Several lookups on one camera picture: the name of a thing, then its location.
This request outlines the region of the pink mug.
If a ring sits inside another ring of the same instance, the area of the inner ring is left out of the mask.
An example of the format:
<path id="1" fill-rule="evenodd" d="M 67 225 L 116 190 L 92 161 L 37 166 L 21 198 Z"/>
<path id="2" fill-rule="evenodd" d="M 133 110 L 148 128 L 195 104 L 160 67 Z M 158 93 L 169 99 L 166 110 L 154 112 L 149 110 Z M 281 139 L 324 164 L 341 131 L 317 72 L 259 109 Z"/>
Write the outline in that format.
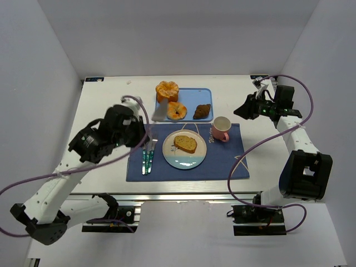
<path id="1" fill-rule="evenodd" d="M 212 135 L 215 139 L 222 142 L 229 141 L 229 130 L 231 129 L 231 122 L 227 117 L 219 116 L 214 119 L 212 124 Z"/>

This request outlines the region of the spatula with wooden handle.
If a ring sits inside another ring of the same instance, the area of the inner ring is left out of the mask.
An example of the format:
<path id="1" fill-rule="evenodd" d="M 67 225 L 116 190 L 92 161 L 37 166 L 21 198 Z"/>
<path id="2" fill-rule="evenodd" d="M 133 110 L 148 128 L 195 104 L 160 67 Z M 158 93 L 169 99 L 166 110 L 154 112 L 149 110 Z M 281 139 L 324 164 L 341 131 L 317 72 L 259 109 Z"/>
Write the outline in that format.
<path id="1" fill-rule="evenodd" d="M 159 107 L 154 111 L 151 120 L 153 122 L 164 122 L 165 118 L 167 117 L 167 106 L 168 100 L 162 100 Z"/>

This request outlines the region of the sliced loaf bread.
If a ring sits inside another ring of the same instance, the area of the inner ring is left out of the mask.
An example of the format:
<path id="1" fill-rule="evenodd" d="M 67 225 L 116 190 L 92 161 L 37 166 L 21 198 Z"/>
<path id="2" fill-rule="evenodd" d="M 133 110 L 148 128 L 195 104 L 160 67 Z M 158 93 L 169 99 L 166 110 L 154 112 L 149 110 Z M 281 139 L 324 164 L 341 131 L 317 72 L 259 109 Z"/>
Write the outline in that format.
<path id="1" fill-rule="evenodd" d="M 174 146 L 178 149 L 193 154 L 197 148 L 197 142 L 194 138 L 185 135 L 178 135 L 174 138 Z"/>

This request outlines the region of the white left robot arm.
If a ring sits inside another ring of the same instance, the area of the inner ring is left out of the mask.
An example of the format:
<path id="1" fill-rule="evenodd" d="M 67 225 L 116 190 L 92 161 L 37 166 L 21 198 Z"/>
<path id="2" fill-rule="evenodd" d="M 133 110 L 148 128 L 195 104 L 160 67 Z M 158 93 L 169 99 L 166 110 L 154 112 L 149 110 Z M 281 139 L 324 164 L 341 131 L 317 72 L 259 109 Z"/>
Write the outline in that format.
<path id="1" fill-rule="evenodd" d="M 131 149 L 144 141 L 145 126 L 137 103 L 114 105 L 81 129 L 68 145 L 60 164 L 40 189 L 10 212 L 27 234 L 43 245 L 59 240 L 67 229 L 92 219 L 116 220 L 117 200 L 108 193 L 71 206 L 63 203 L 84 176 L 120 146 Z"/>

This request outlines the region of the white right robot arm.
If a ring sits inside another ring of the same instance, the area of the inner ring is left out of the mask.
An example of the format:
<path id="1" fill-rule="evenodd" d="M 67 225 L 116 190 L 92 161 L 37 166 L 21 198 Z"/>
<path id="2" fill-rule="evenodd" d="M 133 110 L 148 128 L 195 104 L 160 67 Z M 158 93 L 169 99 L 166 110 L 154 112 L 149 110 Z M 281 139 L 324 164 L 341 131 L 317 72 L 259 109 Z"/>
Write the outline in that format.
<path id="1" fill-rule="evenodd" d="M 283 137 L 289 158 L 281 172 L 278 185 L 258 193 L 253 204 L 272 208 L 297 200 L 321 200 L 327 188 L 333 160 L 321 153 L 311 142 L 300 111 L 293 107 L 294 88 L 278 86 L 272 100 L 264 90 L 249 94 L 234 114 L 246 120 L 266 116 Z"/>

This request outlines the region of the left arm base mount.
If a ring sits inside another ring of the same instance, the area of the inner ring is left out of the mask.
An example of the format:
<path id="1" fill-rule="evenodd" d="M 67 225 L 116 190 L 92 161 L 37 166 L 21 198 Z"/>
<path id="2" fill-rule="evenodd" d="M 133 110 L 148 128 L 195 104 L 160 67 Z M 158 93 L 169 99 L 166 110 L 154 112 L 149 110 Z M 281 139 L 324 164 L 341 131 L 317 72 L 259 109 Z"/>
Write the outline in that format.
<path id="1" fill-rule="evenodd" d="M 142 201 L 119 200 L 117 210 L 104 217 L 96 217 L 82 224 L 83 233 L 129 233 L 136 232 L 141 215 Z"/>

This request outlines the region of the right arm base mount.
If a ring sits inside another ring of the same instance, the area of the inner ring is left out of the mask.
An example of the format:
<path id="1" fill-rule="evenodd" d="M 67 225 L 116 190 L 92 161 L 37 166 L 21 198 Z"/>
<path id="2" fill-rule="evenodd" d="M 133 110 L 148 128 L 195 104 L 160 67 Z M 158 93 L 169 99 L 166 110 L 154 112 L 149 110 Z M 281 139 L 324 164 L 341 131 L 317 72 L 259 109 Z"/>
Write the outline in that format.
<path id="1" fill-rule="evenodd" d="M 233 205 L 226 213 L 233 220 L 235 236 L 286 235 L 284 215 L 281 209 Z"/>

